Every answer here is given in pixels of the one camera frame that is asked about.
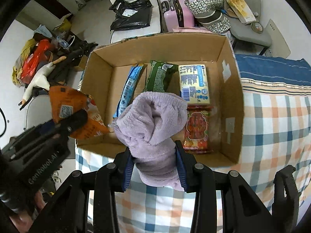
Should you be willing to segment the left human hand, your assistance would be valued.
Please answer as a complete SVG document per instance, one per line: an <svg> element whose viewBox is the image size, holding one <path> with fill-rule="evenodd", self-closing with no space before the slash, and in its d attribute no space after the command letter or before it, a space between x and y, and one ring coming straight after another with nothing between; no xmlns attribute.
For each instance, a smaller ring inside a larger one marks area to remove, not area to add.
<svg viewBox="0 0 311 233"><path fill-rule="evenodd" d="M34 201L36 204L36 207L38 207L38 211L41 212L46 203L43 200L42 193L38 191L34 196ZM30 212L28 211L22 211L17 215L10 216L10 220L20 233L26 233L29 231L33 224L32 216L30 215Z"/></svg>

